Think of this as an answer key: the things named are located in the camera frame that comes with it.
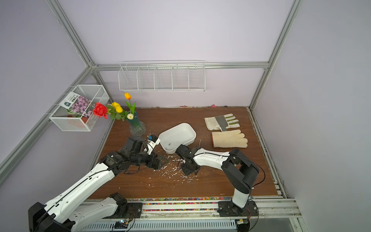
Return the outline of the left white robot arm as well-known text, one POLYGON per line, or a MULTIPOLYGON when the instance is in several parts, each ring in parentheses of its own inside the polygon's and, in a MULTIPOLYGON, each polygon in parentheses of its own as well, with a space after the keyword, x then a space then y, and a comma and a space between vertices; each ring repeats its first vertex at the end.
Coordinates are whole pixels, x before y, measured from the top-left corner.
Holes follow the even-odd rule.
POLYGON ((47 203, 35 203, 28 210, 31 232, 76 232, 102 218, 136 218, 141 206, 128 205, 119 193, 79 210, 78 207, 96 190, 131 166, 161 169, 168 160, 154 152, 160 139, 150 135, 147 140, 131 136, 119 150, 108 153, 85 176, 47 203))

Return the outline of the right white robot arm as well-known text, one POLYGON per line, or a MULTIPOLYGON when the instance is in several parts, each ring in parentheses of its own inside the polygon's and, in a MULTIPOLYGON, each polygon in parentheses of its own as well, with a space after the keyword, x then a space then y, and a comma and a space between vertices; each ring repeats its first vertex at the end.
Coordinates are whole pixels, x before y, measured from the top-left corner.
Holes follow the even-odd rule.
POLYGON ((239 149, 216 152, 180 145, 175 153, 184 160, 181 169, 187 176, 197 174, 202 166, 224 172, 234 187, 234 194, 232 200, 218 203, 217 211, 221 217, 255 217, 259 214, 256 203, 249 200, 249 197, 260 168, 239 149))

